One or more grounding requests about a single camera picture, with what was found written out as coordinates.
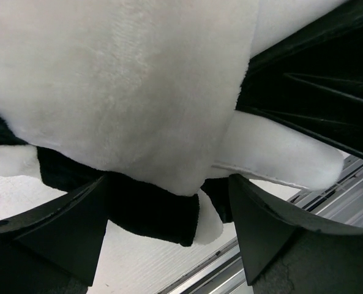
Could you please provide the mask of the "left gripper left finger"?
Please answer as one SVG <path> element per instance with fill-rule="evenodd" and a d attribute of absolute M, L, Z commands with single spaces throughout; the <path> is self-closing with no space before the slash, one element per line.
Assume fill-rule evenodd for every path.
<path fill-rule="evenodd" d="M 0 220 L 0 287 L 93 285 L 107 226 L 107 179 Z"/>

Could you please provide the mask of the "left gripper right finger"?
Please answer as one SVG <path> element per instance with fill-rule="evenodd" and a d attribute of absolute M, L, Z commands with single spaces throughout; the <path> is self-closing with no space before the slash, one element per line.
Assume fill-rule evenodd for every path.
<path fill-rule="evenodd" d="M 363 228 L 341 224 L 229 178 L 249 285 L 363 285 Z"/>

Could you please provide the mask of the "black white checkered pillowcase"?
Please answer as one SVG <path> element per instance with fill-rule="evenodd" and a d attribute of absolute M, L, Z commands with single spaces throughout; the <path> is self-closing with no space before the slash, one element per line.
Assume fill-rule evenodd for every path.
<path fill-rule="evenodd" d="M 231 175 L 333 185 L 363 157 L 363 1 L 0 1 L 0 176 L 108 175 L 112 222 L 182 246 Z"/>

